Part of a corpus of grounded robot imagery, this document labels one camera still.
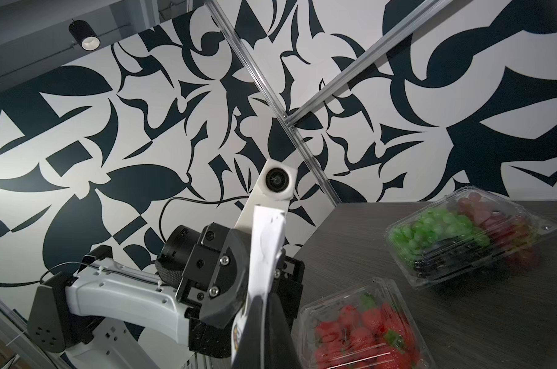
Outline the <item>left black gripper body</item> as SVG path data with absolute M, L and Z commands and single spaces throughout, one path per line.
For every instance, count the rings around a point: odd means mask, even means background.
M 176 229 L 177 300 L 189 307 L 189 348 L 210 358 L 232 353 L 232 325 L 246 301 L 250 235 L 212 223 L 201 232 Z M 303 292 L 303 261 L 281 255 L 271 293 L 278 295 L 289 330 Z

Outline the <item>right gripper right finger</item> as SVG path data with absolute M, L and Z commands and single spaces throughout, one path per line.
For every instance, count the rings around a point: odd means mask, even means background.
M 301 368 L 281 301 L 276 293 L 268 298 L 268 368 Z

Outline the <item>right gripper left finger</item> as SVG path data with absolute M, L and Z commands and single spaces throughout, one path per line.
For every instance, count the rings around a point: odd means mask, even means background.
M 255 296 L 232 361 L 232 368 L 271 368 L 269 333 L 269 304 L 262 296 Z

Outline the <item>white sticker sheet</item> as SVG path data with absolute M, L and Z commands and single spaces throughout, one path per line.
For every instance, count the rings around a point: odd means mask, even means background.
M 249 261 L 249 280 L 246 301 L 237 313 L 232 326 L 232 361 L 238 350 L 241 334 L 255 296 L 268 302 L 275 280 L 275 270 L 284 244 L 285 212 L 276 208 L 255 206 Z

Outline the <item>strawberry clamshell box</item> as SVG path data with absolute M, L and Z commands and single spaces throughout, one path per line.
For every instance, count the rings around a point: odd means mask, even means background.
M 398 286 L 368 281 L 304 306 L 295 347 L 304 368 L 433 368 Z

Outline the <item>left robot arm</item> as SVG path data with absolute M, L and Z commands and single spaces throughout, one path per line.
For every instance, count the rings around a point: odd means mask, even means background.
M 157 274 L 128 268 L 102 245 L 73 274 L 42 279 L 27 329 L 32 341 L 79 367 L 153 368 L 130 336 L 150 328 L 233 368 L 299 368 L 291 330 L 304 265 L 281 245 L 284 214 L 260 208 L 252 233 L 181 226 L 162 249 Z M 284 265 L 294 271 L 285 273 Z

